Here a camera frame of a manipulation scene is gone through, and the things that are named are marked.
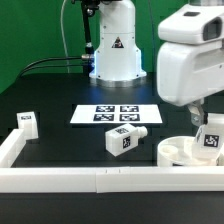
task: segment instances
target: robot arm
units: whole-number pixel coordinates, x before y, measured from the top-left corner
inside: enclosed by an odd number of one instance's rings
[[[94,54],[90,82],[107,87],[129,87],[146,81],[141,51],[135,43],[135,6],[131,0],[81,0],[86,53]],[[100,46],[94,52],[88,18],[99,10]]]
[[[192,158],[216,160],[223,150],[224,115],[207,114],[204,97],[224,90],[224,1],[190,0],[159,25],[166,41],[158,55],[160,97],[184,106],[199,130]]]
[[[193,1],[159,25],[167,42],[158,55],[158,92],[166,102],[183,106],[224,89],[224,1],[211,2],[222,1]]]

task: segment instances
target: green backdrop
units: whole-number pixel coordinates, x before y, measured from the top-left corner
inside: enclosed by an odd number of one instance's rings
[[[27,64],[46,57],[64,56],[60,11],[63,0],[1,0],[0,3],[0,93],[11,85]],[[143,69],[153,71],[152,25],[148,0],[133,0],[136,5],[136,42],[143,51]],[[161,41],[157,26],[161,20],[187,3],[187,0],[150,0],[155,27],[156,51]],[[99,42],[98,18],[91,18],[95,48]],[[65,8],[65,33],[69,55],[84,53],[84,33],[80,2]],[[65,69],[41,72],[65,72]]]

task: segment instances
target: marker sheet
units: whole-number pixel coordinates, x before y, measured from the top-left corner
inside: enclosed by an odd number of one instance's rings
[[[157,105],[78,105],[70,123],[160,124],[162,119]]]

